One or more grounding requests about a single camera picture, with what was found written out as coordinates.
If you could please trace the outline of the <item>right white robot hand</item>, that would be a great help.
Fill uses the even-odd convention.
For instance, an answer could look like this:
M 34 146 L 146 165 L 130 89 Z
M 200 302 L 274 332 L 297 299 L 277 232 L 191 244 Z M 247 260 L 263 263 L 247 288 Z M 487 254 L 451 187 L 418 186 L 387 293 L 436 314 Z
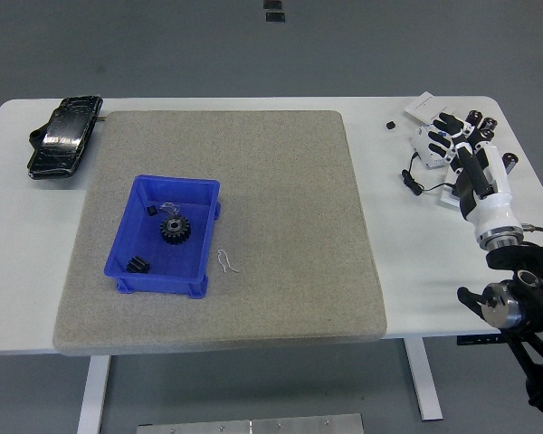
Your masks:
M 450 159 L 449 172 L 455 175 L 453 194 L 465 221 L 474 226 L 476 241 L 483 250 L 519 245 L 522 225 L 512 211 L 508 169 L 492 143 L 497 121 L 472 111 L 465 120 L 440 113 L 429 134 Z

